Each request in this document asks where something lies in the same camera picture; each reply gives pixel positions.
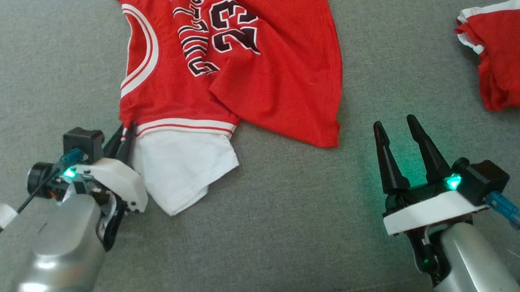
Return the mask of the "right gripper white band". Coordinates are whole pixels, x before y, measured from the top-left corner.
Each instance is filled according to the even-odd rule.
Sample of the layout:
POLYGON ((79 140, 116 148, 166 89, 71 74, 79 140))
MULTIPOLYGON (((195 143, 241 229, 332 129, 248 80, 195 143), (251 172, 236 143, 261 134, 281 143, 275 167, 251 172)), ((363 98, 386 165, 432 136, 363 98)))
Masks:
MULTIPOLYGON (((425 132, 416 116, 407 116, 410 133, 417 143, 426 168, 426 180, 435 183, 451 177, 452 170, 441 152, 425 132)), ((378 164, 382 190, 386 195, 395 195, 409 190, 411 184, 404 177, 390 150, 390 140, 381 122, 375 122, 373 132, 378 154, 378 164)), ((421 227, 435 225, 469 215, 488 208, 488 205, 474 205, 456 190, 448 190, 433 198, 412 204, 387 215, 383 219, 387 235, 394 236, 421 227)))

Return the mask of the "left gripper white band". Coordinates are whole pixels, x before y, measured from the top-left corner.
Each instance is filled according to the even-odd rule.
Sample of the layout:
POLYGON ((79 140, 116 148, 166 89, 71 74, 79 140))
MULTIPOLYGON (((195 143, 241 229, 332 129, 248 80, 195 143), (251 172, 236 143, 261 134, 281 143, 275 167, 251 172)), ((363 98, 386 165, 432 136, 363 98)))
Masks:
POLYGON ((88 193, 110 192, 127 202, 128 211, 143 213, 148 206, 142 176, 132 166, 133 148, 136 142, 137 124, 131 123, 128 128, 123 125, 103 147, 104 158, 92 165, 76 164, 63 172, 64 182, 81 183, 88 193))

